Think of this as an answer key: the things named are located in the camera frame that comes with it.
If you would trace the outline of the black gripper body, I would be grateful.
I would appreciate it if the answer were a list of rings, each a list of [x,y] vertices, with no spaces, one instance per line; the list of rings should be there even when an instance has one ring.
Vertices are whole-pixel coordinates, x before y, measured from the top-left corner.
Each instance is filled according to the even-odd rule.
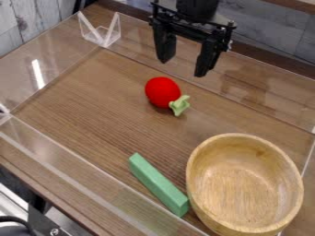
[[[161,25],[168,33],[193,41],[231,40],[238,24],[217,13],[219,0],[152,0],[149,4],[152,27]]]

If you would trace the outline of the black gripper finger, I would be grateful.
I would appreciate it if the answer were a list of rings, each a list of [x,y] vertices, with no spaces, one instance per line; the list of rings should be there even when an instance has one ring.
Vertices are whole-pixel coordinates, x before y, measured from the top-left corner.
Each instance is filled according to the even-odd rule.
[[[176,54],[176,35],[164,25],[160,24],[155,24],[152,26],[152,30],[156,56],[160,62],[164,64]]]
[[[200,42],[200,53],[196,58],[195,76],[204,77],[209,70],[213,69],[220,53],[228,50],[228,45],[223,39],[212,37]]]

